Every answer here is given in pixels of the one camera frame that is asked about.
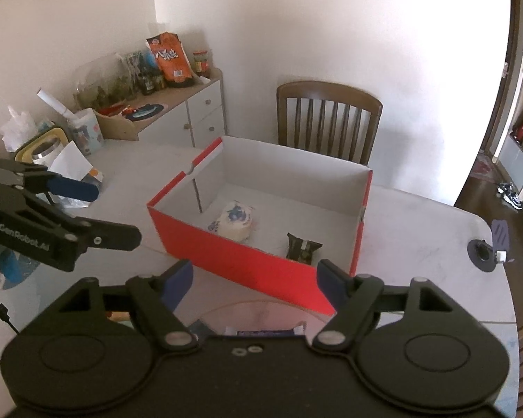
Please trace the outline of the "yellow rimmed container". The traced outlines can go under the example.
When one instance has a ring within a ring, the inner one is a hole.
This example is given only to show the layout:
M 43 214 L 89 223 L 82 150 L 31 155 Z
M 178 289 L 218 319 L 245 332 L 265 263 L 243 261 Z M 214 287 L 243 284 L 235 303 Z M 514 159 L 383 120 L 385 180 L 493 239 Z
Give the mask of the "yellow rimmed container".
M 54 125 L 17 149 L 14 160 L 51 167 L 68 144 L 66 131 Z

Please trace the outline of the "white paper sheet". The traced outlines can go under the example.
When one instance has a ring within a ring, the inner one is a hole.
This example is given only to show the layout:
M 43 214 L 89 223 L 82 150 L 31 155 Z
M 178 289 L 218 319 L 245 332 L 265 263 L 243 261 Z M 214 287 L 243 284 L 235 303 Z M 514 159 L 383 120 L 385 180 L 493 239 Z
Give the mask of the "white paper sheet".
M 63 148 L 49 167 L 53 173 L 77 181 L 81 181 L 92 169 L 93 166 L 74 141 Z

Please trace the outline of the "small dark snack packet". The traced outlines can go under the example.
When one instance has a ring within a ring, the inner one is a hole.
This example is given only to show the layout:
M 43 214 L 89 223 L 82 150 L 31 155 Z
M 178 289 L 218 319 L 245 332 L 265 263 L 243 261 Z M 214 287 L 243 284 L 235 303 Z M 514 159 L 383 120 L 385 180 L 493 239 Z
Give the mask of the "small dark snack packet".
M 304 240 L 291 233 L 287 234 L 287 238 L 288 249 L 286 258 L 290 261 L 296 261 L 305 265 L 312 264 L 314 253 L 323 246 L 320 242 Z

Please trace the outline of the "white printed cup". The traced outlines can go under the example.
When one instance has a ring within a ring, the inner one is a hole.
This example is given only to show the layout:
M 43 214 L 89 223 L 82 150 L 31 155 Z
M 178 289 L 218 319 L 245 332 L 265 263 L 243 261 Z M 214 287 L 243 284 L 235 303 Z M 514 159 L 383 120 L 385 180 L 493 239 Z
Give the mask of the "white printed cup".
M 105 142 L 97 116 L 93 109 L 82 109 L 68 119 L 73 141 L 80 151 L 89 156 L 100 150 Z

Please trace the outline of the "red cardboard box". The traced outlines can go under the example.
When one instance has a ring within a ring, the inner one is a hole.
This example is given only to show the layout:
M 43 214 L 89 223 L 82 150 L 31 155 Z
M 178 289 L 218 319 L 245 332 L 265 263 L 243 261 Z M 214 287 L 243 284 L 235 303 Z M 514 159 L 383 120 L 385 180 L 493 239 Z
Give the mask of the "red cardboard box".
M 364 165 L 234 137 L 201 152 L 149 201 L 168 254 L 244 287 L 326 315 L 316 284 L 323 258 L 355 274 L 373 172 Z M 254 209 L 245 242 L 207 230 L 227 203 Z M 320 242 L 312 264 L 286 258 L 287 234 Z

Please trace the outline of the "glass fish bowl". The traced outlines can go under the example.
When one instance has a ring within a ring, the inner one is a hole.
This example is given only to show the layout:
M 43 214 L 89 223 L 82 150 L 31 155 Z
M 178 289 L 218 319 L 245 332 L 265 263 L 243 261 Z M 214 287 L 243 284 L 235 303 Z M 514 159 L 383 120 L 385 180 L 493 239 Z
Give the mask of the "glass fish bowl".
M 80 109 L 96 111 L 133 100 L 133 77 L 119 54 L 88 62 L 73 73 L 75 102 Z

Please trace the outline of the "black table socket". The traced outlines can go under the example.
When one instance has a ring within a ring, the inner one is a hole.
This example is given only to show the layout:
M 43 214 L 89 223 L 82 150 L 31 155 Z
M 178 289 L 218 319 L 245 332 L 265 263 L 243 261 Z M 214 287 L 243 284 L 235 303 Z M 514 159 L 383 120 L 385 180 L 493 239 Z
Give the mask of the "black table socket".
M 495 250 L 485 240 L 474 239 L 467 245 L 467 253 L 471 263 L 484 273 L 495 270 L 500 261 L 500 250 Z

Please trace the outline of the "white sideboard cabinet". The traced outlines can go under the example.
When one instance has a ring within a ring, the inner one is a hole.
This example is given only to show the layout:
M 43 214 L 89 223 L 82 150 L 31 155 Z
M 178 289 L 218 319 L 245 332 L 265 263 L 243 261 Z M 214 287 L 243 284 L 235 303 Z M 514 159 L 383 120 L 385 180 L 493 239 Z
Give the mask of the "white sideboard cabinet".
M 223 74 L 187 88 L 166 88 L 96 115 L 106 139 L 204 149 L 227 134 Z

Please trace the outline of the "orange snack bag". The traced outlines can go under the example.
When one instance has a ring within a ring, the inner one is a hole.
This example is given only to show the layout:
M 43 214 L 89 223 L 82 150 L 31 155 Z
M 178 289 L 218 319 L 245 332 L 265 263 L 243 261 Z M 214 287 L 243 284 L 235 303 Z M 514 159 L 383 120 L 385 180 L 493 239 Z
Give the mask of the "orange snack bag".
M 148 38 L 147 43 L 169 87 L 194 85 L 194 74 L 178 35 L 163 32 Z

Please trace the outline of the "red lidded jar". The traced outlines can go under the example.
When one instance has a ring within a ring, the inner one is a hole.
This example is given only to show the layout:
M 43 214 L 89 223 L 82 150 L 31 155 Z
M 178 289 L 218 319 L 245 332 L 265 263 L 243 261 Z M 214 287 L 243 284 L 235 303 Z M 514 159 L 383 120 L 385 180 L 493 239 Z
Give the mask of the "red lidded jar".
M 196 50 L 194 56 L 194 70 L 199 77 L 210 77 L 211 67 L 209 63 L 209 52 L 207 50 Z

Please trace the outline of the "brown wooden chair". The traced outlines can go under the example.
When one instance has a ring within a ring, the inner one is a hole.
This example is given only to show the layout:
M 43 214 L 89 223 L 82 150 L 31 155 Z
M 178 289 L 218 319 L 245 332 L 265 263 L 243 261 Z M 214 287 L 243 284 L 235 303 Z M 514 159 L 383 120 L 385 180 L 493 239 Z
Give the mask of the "brown wooden chair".
M 382 103 L 352 86 L 299 80 L 276 89 L 276 133 L 283 146 L 367 166 Z

